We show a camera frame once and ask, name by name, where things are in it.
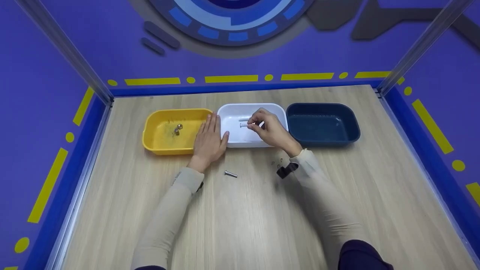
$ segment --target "beige sleeve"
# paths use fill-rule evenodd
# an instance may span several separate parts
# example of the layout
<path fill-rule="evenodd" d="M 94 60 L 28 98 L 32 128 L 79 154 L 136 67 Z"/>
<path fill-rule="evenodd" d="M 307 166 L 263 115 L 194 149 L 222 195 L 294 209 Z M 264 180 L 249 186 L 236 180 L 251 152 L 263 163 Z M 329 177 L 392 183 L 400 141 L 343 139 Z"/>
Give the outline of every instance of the beige sleeve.
<path fill-rule="evenodd" d="M 307 211 L 315 218 L 330 269 L 337 269 L 340 250 L 348 240 L 370 242 L 353 208 L 327 179 L 314 154 L 304 149 L 290 159 L 299 165 L 293 175 L 303 188 Z"/>
<path fill-rule="evenodd" d="M 135 248 L 132 270 L 150 265 L 167 269 L 167 259 L 175 234 L 180 228 L 190 199 L 203 179 L 204 175 L 193 169 L 180 170 Z"/>

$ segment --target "long sleeve shirt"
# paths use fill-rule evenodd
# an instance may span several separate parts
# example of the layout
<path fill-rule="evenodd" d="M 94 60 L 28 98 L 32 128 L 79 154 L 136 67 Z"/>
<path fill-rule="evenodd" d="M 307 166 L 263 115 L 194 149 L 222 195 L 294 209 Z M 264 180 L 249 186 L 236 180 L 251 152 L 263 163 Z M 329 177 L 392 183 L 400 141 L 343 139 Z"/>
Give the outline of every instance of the long sleeve shirt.
<path fill-rule="evenodd" d="M 290 159 L 296 169 L 288 179 L 298 181 L 311 214 L 317 220 L 319 237 L 329 269 L 390 270 L 369 244 L 369 239 L 353 209 L 327 179 L 318 160 L 309 150 Z M 175 234 L 192 196 L 200 187 L 204 175 L 183 168 L 158 205 L 154 216 L 141 237 L 132 260 L 132 270 L 166 270 Z"/>

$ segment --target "bolt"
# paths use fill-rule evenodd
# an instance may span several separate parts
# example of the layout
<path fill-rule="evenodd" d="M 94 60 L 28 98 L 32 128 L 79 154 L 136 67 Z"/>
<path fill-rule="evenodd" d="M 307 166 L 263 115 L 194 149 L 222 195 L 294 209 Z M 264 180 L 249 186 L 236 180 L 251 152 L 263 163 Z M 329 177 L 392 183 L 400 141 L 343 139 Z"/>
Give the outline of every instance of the bolt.
<path fill-rule="evenodd" d="M 228 172 L 228 171 L 225 171 L 225 175 L 228 175 L 228 176 L 231 176 L 231 177 L 235 177 L 235 178 L 238 177 L 236 174 L 231 173 L 231 172 Z"/>

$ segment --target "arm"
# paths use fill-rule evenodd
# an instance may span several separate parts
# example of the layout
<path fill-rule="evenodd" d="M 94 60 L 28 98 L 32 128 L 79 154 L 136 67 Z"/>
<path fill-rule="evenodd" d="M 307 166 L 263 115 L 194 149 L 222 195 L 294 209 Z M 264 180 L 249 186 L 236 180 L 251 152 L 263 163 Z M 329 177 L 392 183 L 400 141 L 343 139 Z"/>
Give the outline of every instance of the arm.
<path fill-rule="evenodd" d="M 339 270 L 393 269 L 382 261 L 368 242 L 365 230 L 353 209 L 325 176 L 314 154 L 302 149 L 276 115 L 260 108 L 248 120 L 248 128 L 271 146 L 284 150 L 298 167 L 291 173 L 302 186 L 307 211 L 315 217 L 316 231 L 322 241 L 327 264 Z"/>
<path fill-rule="evenodd" d="M 293 175 L 302 186 L 308 205 L 315 206 L 308 211 L 315 217 L 327 264 L 336 269 L 346 242 L 369 239 L 352 207 L 325 176 L 311 151 L 304 149 L 290 161 L 299 165 Z"/>
<path fill-rule="evenodd" d="M 173 239 L 193 194 L 204 179 L 203 172 L 223 155 L 227 142 L 228 132 L 220 139 L 220 117 L 215 113 L 209 115 L 195 138 L 190 163 L 177 174 L 140 238 L 133 253 L 131 269 L 167 268 Z"/>

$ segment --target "hand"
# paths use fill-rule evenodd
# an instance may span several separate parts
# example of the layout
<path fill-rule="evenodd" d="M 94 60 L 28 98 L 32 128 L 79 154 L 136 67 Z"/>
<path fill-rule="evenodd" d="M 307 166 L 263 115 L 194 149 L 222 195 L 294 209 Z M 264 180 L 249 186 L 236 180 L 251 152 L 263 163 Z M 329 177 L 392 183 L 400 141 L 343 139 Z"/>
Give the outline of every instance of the hand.
<path fill-rule="evenodd" d="M 220 139 L 220 116 L 209 114 L 200 128 L 193 144 L 193 156 L 187 167 L 203 173 L 208 166 L 219 159 L 227 149 L 229 132 Z"/>
<path fill-rule="evenodd" d="M 264 142 L 284 150 L 291 158 L 302 151 L 301 145 L 285 130 L 277 116 L 264 108 L 258 109 L 247 124 Z"/>

